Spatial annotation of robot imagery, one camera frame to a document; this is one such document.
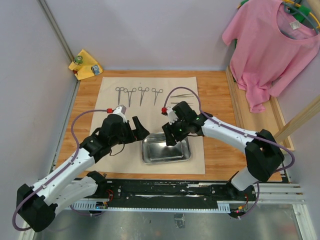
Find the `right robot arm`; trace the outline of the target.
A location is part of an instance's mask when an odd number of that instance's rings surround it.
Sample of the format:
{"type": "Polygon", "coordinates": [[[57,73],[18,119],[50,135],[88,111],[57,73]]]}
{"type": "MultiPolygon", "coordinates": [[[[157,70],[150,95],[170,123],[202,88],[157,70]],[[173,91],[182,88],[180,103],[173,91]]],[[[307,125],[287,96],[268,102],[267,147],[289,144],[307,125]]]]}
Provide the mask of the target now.
{"type": "Polygon", "coordinates": [[[245,155],[246,167],[231,177],[226,188],[232,200],[240,199],[249,186],[267,182],[285,159],[280,145],[265,129],[260,132],[245,130],[205,112],[197,114],[185,101],[174,107],[163,107],[161,113],[168,118],[162,126],[167,146],[175,146],[188,135],[195,134],[222,141],[245,155]]]}

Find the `stainless steel tray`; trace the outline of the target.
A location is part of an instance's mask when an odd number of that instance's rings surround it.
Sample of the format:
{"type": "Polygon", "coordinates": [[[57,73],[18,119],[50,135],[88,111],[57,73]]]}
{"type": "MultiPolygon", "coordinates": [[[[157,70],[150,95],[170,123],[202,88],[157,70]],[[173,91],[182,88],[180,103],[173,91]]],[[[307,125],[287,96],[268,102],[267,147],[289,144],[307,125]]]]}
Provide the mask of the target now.
{"type": "Polygon", "coordinates": [[[151,133],[145,138],[141,153],[142,161],[147,165],[188,161],[192,155],[187,137],[174,146],[167,146],[163,132],[151,133]]]}

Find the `beige cloth wrap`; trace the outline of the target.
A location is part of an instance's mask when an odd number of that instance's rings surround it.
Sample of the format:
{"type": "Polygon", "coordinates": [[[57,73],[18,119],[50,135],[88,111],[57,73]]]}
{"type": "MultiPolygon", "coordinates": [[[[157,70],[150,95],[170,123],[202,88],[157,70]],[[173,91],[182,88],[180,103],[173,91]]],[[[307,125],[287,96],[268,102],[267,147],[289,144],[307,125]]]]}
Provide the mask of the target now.
{"type": "MultiPolygon", "coordinates": [[[[124,87],[128,90],[136,88],[132,94],[131,106],[128,106],[128,95],[121,93],[120,105],[126,107],[125,116],[133,126],[132,117],[137,116],[141,124],[151,133],[163,132],[162,126],[168,122],[168,118],[161,114],[163,106],[173,107],[170,102],[186,101],[193,103],[190,107],[197,111],[198,100],[194,97],[170,98],[170,96],[191,94],[189,90],[198,91],[197,79],[195,77],[103,77],[97,95],[95,109],[90,131],[93,132],[100,127],[107,117],[102,109],[115,109],[118,105],[118,93],[116,87],[124,87]],[[138,87],[149,87],[144,94],[140,106],[141,92],[138,87]],[[157,97],[154,105],[154,93],[152,88],[163,89],[157,97]]],[[[88,168],[89,171],[122,173],[122,174],[205,174],[205,155],[202,137],[188,138],[191,157],[187,161],[145,164],[142,159],[142,142],[130,143],[126,146],[117,145],[112,148],[112,156],[103,157],[98,163],[88,168]]]]}

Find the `long steel hemostat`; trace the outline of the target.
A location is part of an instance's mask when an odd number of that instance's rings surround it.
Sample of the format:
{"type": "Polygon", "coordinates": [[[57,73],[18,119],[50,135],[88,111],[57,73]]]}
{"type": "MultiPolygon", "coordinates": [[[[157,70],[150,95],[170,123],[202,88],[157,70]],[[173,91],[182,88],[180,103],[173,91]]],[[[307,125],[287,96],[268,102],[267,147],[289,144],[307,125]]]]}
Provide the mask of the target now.
{"type": "Polygon", "coordinates": [[[153,101],[153,105],[154,105],[154,106],[156,105],[158,95],[159,95],[159,94],[162,94],[163,91],[164,91],[164,90],[163,90],[162,88],[160,88],[160,89],[152,88],[152,89],[151,89],[151,92],[154,93],[154,101],[153,101]]]}

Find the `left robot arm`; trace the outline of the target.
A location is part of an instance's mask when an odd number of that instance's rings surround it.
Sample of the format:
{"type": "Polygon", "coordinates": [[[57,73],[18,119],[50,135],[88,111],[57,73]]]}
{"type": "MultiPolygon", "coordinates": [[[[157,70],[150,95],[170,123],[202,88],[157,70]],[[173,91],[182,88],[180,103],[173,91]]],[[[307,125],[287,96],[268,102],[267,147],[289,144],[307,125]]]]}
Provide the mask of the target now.
{"type": "Polygon", "coordinates": [[[132,118],[135,129],[120,114],[110,114],[62,165],[32,186],[23,184],[17,190],[16,210],[39,233],[55,217],[74,202],[89,196],[101,198],[107,193],[107,180],[97,171],[89,172],[78,183],[72,181],[83,171],[96,164],[116,145],[127,145],[144,140],[150,133],[137,116],[132,118]]]}

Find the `steel surgical forceps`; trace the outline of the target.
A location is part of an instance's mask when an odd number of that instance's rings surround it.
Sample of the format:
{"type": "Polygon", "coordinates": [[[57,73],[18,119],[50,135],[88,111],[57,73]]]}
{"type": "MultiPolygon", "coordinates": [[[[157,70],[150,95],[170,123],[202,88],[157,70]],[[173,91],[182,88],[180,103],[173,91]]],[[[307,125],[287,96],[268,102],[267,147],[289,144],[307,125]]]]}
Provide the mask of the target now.
{"type": "Polygon", "coordinates": [[[178,94],[178,95],[171,95],[170,98],[193,98],[194,95],[192,93],[187,94],[178,94]]]}

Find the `steel hemostat clamp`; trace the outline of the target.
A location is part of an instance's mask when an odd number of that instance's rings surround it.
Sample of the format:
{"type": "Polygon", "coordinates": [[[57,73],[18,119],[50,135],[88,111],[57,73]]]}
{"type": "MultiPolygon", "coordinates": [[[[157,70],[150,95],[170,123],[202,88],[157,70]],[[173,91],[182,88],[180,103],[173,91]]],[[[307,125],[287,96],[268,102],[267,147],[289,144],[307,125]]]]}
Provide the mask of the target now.
{"type": "Polygon", "coordinates": [[[140,91],[140,101],[139,101],[139,106],[142,105],[142,102],[143,102],[143,98],[144,98],[144,95],[146,92],[148,92],[150,90],[149,87],[142,87],[142,86],[139,86],[138,91],[140,91]]]}

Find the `steel surgical scissors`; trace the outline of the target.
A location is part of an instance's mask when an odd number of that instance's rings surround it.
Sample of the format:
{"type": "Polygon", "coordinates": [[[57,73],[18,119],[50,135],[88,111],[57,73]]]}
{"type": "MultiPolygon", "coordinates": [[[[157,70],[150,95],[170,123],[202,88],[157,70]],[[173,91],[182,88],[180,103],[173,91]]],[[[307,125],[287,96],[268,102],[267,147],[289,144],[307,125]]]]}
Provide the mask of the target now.
{"type": "Polygon", "coordinates": [[[125,91],[124,87],[116,87],[115,91],[117,92],[117,104],[120,105],[121,102],[121,94],[125,91]]]}

